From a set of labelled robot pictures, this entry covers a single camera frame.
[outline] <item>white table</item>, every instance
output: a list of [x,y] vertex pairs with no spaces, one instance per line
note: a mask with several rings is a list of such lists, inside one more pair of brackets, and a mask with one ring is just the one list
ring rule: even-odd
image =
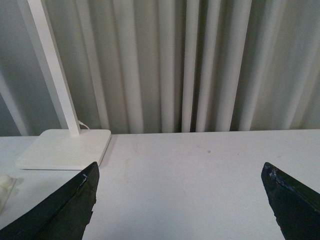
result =
[[[77,171],[19,170],[36,137],[0,137],[17,183],[0,229]],[[320,130],[113,135],[84,240],[284,239],[261,181],[270,162],[320,192]]]

